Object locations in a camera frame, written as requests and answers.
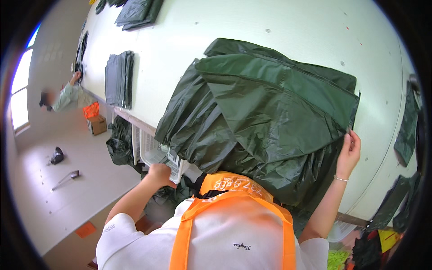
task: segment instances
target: cardboard box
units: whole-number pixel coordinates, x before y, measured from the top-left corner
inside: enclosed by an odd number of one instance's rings
[[[93,136],[107,131],[107,120],[102,115],[96,115],[87,119],[87,127]]]

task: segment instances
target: hand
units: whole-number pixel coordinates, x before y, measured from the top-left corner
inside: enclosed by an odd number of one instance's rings
[[[165,164],[152,164],[149,169],[149,173],[144,177],[143,181],[150,181],[158,189],[164,186],[170,186],[176,188],[177,185],[169,180],[171,175],[171,169]]]
[[[72,79],[73,79],[73,80],[78,80],[80,77],[81,77],[81,72],[80,72],[80,71],[77,71],[77,72],[75,72],[75,73],[73,74]]]
[[[357,134],[349,130],[345,134],[342,150],[337,158],[336,176],[341,179],[348,179],[360,159],[360,147],[362,142]]]

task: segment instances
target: worker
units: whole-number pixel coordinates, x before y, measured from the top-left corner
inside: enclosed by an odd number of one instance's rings
[[[255,181],[228,172],[207,175],[203,196],[181,202],[159,229],[138,232],[135,223],[151,196],[163,186],[175,187],[169,167],[153,164],[110,211],[96,248],[98,268],[326,269],[326,238],[360,144],[354,131],[345,134],[334,180],[298,240],[288,210]]]
[[[94,98],[85,93],[81,86],[75,85],[76,81],[80,77],[81,72],[75,72],[72,79],[70,79],[66,86],[61,90],[60,94],[52,89],[44,89],[41,93],[39,106],[46,106],[48,111],[66,111],[76,108],[96,106],[96,104],[94,104]]]

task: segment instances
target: embroidered logo on shirt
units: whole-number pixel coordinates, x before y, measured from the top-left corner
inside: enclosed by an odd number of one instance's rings
[[[245,248],[246,250],[251,250],[251,246],[244,246],[243,243],[241,244],[232,244],[233,246],[237,247],[237,249],[239,248]]]
[[[114,229],[115,227],[114,227],[114,224],[113,225],[110,225],[110,226],[107,226],[106,228],[105,228],[105,230],[104,230],[104,232],[109,232],[109,231],[111,231],[111,229]]]

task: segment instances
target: bracelet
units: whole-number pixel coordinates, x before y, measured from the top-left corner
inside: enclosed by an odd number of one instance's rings
[[[336,175],[333,175],[333,177],[334,177],[334,179],[341,180],[341,181],[344,181],[344,182],[348,182],[349,181],[349,179],[341,179],[341,178],[337,177]]]

